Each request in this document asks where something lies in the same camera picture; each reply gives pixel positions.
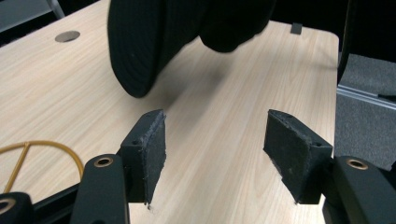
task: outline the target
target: wood grain surface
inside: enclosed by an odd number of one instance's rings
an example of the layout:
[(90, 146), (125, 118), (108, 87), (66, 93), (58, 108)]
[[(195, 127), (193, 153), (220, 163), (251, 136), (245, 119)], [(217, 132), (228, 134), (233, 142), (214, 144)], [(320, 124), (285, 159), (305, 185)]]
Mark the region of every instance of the wood grain surface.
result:
[[(0, 49), (0, 147), (57, 141), (86, 162), (115, 153), (142, 114), (163, 108), (167, 160), (152, 209), (130, 204), (132, 223), (323, 222), (321, 206), (294, 203), (262, 147), (270, 108), (333, 143), (335, 35), (271, 21), (230, 54), (196, 39), (135, 99), (110, 67), (107, 10), (102, 0)], [(70, 30), (81, 36), (54, 40)], [(20, 153), (0, 155), (0, 190)], [(62, 151), (33, 147), (12, 190), (35, 203), (77, 182)]]

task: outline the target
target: dark background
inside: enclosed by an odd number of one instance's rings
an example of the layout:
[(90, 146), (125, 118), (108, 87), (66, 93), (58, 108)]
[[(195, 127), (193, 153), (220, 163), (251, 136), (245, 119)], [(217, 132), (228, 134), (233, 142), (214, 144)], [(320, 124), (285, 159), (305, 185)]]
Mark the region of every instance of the dark background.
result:
[[(59, 0), (69, 15), (98, 0)], [(303, 26), (330, 31), (340, 38), (340, 50), (347, 14), (347, 0), (277, 0), (272, 20), (299, 22)], [(33, 32), (53, 21), (49, 13), (0, 33), (0, 46)], [(396, 62), (396, 0), (359, 0), (353, 32), (352, 53)]]

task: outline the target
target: metal bar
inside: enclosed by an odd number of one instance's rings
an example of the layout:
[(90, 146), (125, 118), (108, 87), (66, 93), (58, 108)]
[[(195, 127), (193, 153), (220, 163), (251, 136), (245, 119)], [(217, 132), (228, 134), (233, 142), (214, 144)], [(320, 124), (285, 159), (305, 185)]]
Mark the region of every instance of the metal bar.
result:
[(337, 94), (363, 101), (372, 105), (379, 105), (385, 108), (396, 110), (395, 103), (380, 99), (376, 94), (367, 91), (359, 91), (350, 87), (338, 85)]

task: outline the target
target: gray carpet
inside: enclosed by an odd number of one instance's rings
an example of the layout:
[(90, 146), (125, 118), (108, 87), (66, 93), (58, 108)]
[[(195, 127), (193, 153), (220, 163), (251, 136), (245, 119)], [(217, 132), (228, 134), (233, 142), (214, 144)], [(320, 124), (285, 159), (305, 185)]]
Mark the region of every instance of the gray carpet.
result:
[[(350, 55), (341, 85), (396, 95), (396, 63)], [(336, 156), (355, 156), (390, 169), (396, 161), (396, 110), (337, 95)]]

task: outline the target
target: table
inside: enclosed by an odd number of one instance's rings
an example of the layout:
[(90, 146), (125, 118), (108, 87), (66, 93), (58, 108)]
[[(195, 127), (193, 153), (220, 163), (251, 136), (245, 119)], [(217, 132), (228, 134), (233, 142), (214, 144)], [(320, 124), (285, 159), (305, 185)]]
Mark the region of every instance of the table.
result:
[[(271, 21), (230, 54), (199, 39), (160, 74), (144, 99), (116, 80), (106, 42), (107, 0), (0, 49), (0, 146), (51, 140), (86, 162), (115, 153), (140, 116), (163, 108), (167, 160), (151, 210), (133, 223), (322, 223), (321, 206), (296, 205), (262, 150), (268, 109), (300, 119), (333, 143), (338, 39)], [(80, 37), (58, 43), (75, 30)], [(0, 157), (0, 189), (21, 151)], [(78, 182), (61, 150), (32, 148), (14, 191), (33, 202)]]

